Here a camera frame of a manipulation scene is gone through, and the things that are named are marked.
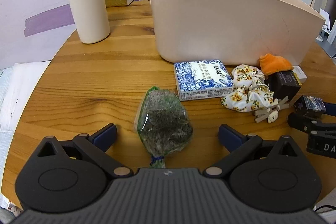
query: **black box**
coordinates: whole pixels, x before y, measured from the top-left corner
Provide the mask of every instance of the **black box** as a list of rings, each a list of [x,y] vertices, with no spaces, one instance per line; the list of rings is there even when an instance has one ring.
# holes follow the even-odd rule
[[[292,100],[301,88],[291,70],[280,71],[270,75],[268,77],[268,86],[274,92],[273,98],[284,99],[288,96],[288,101]]]
[[[323,100],[312,96],[303,95],[294,103],[294,107],[298,114],[309,116],[311,118],[319,118],[326,112]]]

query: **wood grain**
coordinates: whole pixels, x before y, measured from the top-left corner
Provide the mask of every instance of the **wood grain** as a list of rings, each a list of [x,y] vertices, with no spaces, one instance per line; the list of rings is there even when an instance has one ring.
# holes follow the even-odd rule
[[[14,183],[21,168],[46,135],[70,140],[78,133],[93,133],[107,123],[118,127],[117,142],[107,153],[134,171],[148,166],[150,156],[133,131],[134,117],[145,92],[157,85],[176,88],[173,64],[164,61],[155,49],[152,14],[148,0],[129,7],[108,9],[111,34],[102,42],[86,45],[75,31],[44,72],[22,114],[9,150],[2,182],[3,194],[19,204]],[[314,43],[301,64],[308,76],[299,94],[336,102],[335,65]],[[243,134],[257,133],[277,140],[292,135],[305,151],[307,135],[288,127],[292,108],[279,119],[256,124],[252,113],[238,113],[221,107],[220,99],[184,102],[194,126],[191,143],[167,158],[167,167],[205,167],[228,152],[221,147],[218,127],[227,123]],[[325,121],[336,122],[334,117]],[[321,196],[336,186],[335,159],[307,154],[323,182]]]

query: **bottle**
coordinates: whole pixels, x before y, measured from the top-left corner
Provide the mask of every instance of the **bottle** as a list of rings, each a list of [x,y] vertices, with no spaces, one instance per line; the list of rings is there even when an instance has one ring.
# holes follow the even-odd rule
[[[105,0],[69,0],[81,42],[92,44],[110,34]]]

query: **orange fabric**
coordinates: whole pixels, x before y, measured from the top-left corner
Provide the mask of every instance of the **orange fabric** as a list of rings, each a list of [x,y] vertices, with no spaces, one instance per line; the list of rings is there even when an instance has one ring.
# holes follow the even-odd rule
[[[270,53],[259,57],[261,71],[265,75],[271,75],[276,72],[293,70],[292,64],[282,56],[275,56]]]

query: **plastic bag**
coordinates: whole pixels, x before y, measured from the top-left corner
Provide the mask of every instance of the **plastic bag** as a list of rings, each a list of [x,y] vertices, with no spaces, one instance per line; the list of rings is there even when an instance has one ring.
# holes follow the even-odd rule
[[[140,103],[134,128],[152,156],[152,168],[165,168],[164,157],[182,150],[193,135],[188,114],[178,97],[155,86]]]

